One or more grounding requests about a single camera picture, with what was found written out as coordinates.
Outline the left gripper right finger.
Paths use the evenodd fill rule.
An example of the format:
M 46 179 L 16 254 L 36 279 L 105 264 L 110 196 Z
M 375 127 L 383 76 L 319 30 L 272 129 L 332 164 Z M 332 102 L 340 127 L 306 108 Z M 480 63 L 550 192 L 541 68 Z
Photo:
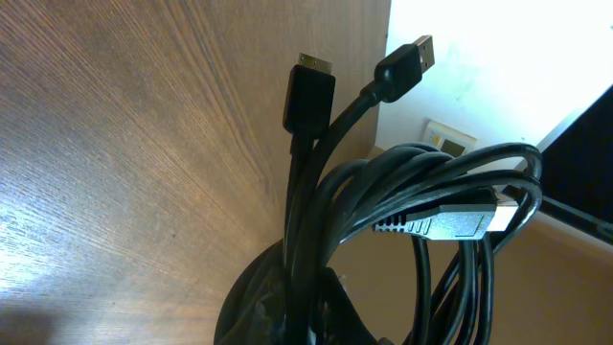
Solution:
M 392 345 L 368 331 L 332 268 L 321 272 L 317 287 L 316 345 Z

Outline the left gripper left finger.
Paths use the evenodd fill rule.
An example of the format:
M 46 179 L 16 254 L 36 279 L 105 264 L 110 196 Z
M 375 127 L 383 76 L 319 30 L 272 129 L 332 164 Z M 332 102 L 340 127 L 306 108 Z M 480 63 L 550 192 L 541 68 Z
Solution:
M 274 242 L 239 275 L 228 292 L 215 344 L 285 344 L 284 242 Z

